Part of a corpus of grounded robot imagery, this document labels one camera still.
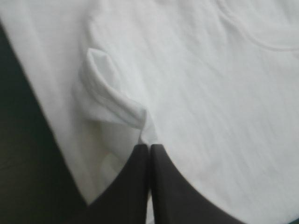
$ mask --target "white fabric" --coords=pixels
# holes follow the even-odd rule
[[[184,177],[234,217],[284,224],[299,216],[298,1],[2,5],[87,201],[134,144],[162,143]]]

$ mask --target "dark green surface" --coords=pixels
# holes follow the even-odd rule
[[[85,207],[0,30],[0,224],[59,224]]]

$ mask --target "white t-shirt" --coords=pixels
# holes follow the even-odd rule
[[[298,218],[298,1],[4,6],[1,20],[88,202],[137,142],[162,143],[230,215]]]

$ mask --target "cotton fabric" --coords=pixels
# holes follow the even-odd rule
[[[162,143],[228,214],[255,224],[299,216],[297,1],[3,5],[1,21],[87,201],[137,142]]]

